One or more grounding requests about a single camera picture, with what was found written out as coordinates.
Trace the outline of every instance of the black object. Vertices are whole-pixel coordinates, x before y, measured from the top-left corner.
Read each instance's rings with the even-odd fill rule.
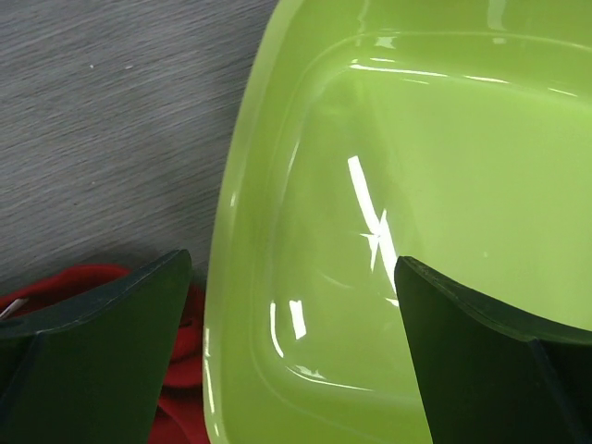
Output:
[[[395,282],[434,444],[590,443],[592,332],[468,289],[411,257]]]
[[[145,443],[190,282],[173,252],[0,322],[0,442]]]

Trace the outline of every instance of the red cloth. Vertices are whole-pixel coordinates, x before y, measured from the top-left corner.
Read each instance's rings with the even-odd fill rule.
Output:
[[[117,265],[78,265],[0,300],[0,313],[16,299],[28,301],[13,316],[99,287],[129,273]],[[202,404],[204,293],[191,286],[166,371],[148,444],[208,444]]]

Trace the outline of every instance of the glossy green surface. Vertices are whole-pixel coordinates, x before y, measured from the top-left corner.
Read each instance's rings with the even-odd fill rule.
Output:
[[[402,254],[592,327],[590,17],[583,0],[280,1],[216,218],[214,444],[431,442]]]

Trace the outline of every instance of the green plate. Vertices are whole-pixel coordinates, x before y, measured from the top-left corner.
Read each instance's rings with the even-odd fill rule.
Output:
[[[584,0],[280,1],[216,218],[214,444],[431,442],[399,255],[592,328],[591,17]]]

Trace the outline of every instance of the green tray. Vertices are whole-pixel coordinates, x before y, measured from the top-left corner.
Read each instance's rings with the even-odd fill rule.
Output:
[[[582,0],[280,1],[216,218],[214,444],[431,442],[400,255],[592,328],[590,17]]]

